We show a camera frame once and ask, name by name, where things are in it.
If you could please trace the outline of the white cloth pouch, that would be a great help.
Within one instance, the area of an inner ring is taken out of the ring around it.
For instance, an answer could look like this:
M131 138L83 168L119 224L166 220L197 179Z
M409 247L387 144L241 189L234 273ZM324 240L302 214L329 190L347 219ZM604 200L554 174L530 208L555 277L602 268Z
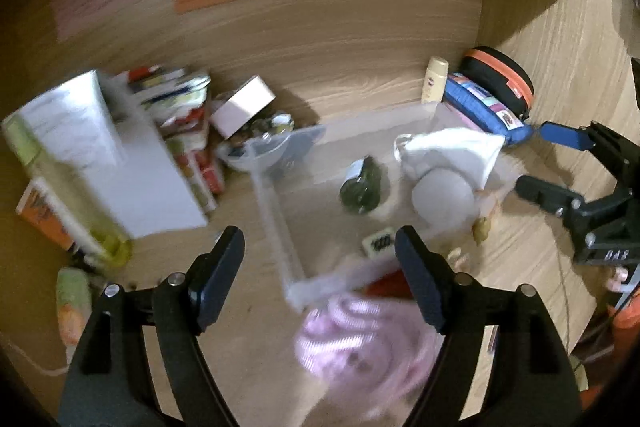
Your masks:
M394 142L394 157L413 182L434 169L447 169L463 176L474 190L486 186L506 139L466 128L401 134Z

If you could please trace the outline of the red small object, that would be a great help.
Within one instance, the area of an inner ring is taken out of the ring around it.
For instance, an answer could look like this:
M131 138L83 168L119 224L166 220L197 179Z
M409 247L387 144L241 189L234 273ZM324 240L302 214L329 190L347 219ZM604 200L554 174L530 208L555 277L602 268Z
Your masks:
M413 293L401 270L388 273L363 288L363 294L374 298L412 300Z

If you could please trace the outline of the gold gourd charm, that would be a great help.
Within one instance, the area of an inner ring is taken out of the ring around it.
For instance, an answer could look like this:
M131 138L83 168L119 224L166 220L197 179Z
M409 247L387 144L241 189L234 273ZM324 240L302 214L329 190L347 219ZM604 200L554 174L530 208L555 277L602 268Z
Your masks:
M476 245L484 243L488 239L491 230L491 220L489 217L477 218L472 226L472 235Z

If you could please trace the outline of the blue patchwork pouch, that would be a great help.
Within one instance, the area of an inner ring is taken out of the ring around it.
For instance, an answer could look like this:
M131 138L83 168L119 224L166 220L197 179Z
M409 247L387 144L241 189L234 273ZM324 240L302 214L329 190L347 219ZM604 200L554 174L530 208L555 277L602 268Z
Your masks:
M507 146L520 145L534 134L498 98L460 74L450 74L442 99L486 133L501 135Z

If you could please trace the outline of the green orange tube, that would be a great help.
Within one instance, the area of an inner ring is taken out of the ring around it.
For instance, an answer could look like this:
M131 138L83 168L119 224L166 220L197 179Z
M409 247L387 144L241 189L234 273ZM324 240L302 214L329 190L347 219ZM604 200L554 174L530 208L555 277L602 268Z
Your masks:
M75 347L91 315L92 296L87 274L63 268L56 279L58 332L65 347Z

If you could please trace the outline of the black orange zip case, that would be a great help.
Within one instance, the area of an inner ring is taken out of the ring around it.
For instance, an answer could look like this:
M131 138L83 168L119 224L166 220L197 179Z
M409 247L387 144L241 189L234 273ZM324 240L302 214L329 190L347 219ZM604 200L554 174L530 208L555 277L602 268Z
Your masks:
M524 68L490 46L476 46L462 57L459 72L484 88L521 120L529 117L535 88Z

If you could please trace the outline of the white round jar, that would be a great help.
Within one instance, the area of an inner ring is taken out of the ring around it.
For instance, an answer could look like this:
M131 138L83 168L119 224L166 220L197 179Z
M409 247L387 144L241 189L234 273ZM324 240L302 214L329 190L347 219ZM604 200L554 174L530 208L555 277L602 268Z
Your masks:
M411 202L416 213L437 231L457 230L474 220L472 187L461 174L449 169L425 173L413 187Z

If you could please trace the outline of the cream lotion bottle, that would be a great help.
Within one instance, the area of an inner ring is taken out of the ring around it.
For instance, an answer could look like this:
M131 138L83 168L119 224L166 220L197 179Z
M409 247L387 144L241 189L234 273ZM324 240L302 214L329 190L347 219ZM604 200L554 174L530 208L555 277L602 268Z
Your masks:
M421 102L439 103L444 96L449 63L439 56L432 56L425 69Z

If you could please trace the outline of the small black white box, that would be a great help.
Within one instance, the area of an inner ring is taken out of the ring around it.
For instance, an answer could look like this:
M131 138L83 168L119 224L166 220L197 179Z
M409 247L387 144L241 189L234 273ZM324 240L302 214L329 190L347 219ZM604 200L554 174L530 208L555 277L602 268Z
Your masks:
M361 241L364 254L369 259L395 254L395 235L396 231L393 228L385 228L366 236Z

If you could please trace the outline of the orange book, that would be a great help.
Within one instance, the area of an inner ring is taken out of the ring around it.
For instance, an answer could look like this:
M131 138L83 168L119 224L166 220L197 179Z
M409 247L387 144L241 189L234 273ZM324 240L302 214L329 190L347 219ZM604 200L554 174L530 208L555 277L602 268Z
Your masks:
M66 231L50 197L34 181L27 184L15 212L63 251L71 251L74 247L73 237Z

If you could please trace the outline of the dark green glass bottle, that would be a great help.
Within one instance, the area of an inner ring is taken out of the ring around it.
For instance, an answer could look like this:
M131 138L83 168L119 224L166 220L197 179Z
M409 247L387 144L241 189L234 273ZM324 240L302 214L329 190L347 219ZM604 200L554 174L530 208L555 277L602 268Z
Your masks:
M382 170L372 156L364 156L347 168L340 201L351 213L369 213L382 199Z

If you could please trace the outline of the clear plastic storage bin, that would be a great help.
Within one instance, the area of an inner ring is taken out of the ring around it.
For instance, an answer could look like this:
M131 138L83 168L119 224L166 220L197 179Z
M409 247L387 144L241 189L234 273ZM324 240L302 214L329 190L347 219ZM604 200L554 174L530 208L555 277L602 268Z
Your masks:
M397 270L396 231L468 239L518 173L503 137L439 103L362 113L247 143L285 300L297 311Z

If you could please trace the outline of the white curved paper stand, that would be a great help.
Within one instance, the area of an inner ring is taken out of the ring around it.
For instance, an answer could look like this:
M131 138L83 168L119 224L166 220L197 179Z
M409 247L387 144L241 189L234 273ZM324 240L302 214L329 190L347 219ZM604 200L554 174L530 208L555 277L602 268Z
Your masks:
M89 70L36 96L12 116L70 182L58 196L77 191L80 205L130 239L207 225L124 77Z

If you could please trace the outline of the white bowl of trinkets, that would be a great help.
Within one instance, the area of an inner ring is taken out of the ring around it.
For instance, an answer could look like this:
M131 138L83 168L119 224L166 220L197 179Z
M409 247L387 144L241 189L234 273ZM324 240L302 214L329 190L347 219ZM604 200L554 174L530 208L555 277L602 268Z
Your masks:
M256 117L219 144L216 156L237 172L266 170L280 160L294 129L295 120L288 113Z

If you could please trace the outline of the stack of books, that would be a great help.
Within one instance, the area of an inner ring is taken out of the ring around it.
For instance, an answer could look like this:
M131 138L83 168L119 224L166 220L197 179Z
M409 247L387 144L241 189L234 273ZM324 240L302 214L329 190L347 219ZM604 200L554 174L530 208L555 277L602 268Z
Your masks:
M110 80L154 124L206 215L217 208L215 197L224 191L224 175L209 139L211 82L204 70L160 65L122 72Z

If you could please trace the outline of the pink white small box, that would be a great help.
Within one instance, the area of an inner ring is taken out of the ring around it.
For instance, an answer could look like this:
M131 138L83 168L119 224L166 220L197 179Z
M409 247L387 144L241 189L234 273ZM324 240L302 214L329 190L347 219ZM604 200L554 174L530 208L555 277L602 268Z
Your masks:
M229 139L261 110L276 99L260 76L254 76L236 89L227 100L212 102L209 122L222 139Z

